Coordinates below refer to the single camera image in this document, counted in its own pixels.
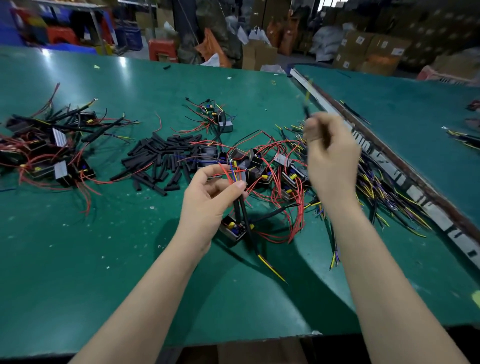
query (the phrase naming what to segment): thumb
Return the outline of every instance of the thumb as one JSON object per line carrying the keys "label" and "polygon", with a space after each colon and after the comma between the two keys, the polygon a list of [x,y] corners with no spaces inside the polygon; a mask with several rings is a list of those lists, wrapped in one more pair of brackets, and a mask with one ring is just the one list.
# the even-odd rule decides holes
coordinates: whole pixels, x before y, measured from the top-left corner
{"label": "thumb", "polygon": [[325,153],[320,121],[318,119],[307,119],[303,128],[303,136],[307,140],[309,155],[323,155]]}
{"label": "thumb", "polygon": [[223,213],[228,206],[233,204],[237,198],[239,198],[245,188],[247,187],[247,183],[245,181],[237,181],[234,184],[228,186],[225,190],[218,194],[217,197],[213,199],[215,205],[221,209],[221,213]]}

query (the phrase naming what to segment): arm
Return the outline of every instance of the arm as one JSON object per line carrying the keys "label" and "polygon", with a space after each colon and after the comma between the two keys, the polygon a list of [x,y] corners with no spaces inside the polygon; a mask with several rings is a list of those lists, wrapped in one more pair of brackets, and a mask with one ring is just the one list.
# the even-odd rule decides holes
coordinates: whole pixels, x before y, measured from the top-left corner
{"label": "arm", "polygon": [[133,291],[71,360],[72,364],[154,363],[180,304],[185,287],[208,252],[225,209],[246,184],[208,177],[219,165],[199,170],[185,191],[180,223],[168,247]]}
{"label": "arm", "polygon": [[360,146],[342,118],[318,113],[307,120],[305,136],[309,176],[335,228],[372,363],[468,363],[359,207]]}

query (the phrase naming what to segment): forearm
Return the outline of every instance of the forearm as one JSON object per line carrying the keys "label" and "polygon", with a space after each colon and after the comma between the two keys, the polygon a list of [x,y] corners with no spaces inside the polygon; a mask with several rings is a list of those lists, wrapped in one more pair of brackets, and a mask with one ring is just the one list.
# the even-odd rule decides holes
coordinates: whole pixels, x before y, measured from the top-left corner
{"label": "forearm", "polygon": [[330,212],[373,363],[467,362],[356,202]]}
{"label": "forearm", "polygon": [[204,255],[195,246],[176,235],[71,363],[154,363],[190,276]]}

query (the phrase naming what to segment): hand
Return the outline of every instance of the hand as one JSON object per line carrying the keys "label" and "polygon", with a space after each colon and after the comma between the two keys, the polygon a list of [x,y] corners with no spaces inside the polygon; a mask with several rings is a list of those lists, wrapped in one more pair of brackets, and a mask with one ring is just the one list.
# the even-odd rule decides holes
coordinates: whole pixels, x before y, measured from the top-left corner
{"label": "hand", "polygon": [[[355,184],[361,148],[340,116],[318,112],[304,128],[308,143],[308,174],[327,211],[333,206],[357,204]],[[325,148],[324,140],[330,140]]]}
{"label": "hand", "polygon": [[203,254],[208,252],[212,238],[223,218],[225,210],[242,195],[247,184],[234,184],[226,179],[209,177],[230,171],[230,166],[213,164],[195,173],[183,195],[180,223],[176,236],[188,244],[198,244]]}

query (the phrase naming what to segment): green table surface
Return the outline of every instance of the green table surface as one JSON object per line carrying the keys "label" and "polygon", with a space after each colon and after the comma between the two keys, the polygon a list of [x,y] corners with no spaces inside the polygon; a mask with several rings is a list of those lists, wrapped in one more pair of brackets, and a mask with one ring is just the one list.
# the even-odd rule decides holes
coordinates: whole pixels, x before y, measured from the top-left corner
{"label": "green table surface", "polygon": [[480,229],[480,154],[442,127],[480,137],[466,118],[480,89],[299,65],[296,69],[336,100],[345,101],[369,128]]}
{"label": "green table surface", "polygon": [[[0,117],[29,115],[43,106],[57,82],[57,108],[83,105],[141,125],[120,135],[149,137],[163,121],[163,137],[191,129],[185,97],[214,98],[237,115],[231,145],[256,129],[276,135],[275,124],[303,119],[304,95],[285,75],[98,57],[67,52],[0,48]],[[96,143],[88,161],[100,180],[118,173],[129,146],[114,138]],[[263,144],[257,138],[247,146]],[[15,186],[15,174],[0,179]],[[175,232],[182,193],[161,197],[134,192],[132,182],[95,187],[89,217],[78,192],[55,193],[21,185],[1,193],[0,357],[73,353],[108,319]],[[249,198],[261,213],[269,206]],[[422,239],[385,217],[382,237],[413,287],[443,325],[480,322],[472,293],[479,275],[446,237]],[[268,227],[278,226],[269,221]],[[168,334],[167,346],[360,331],[342,266],[329,271],[331,246],[324,223],[311,213],[290,245],[261,242],[282,283],[244,243],[232,250],[215,239],[195,270]]]}

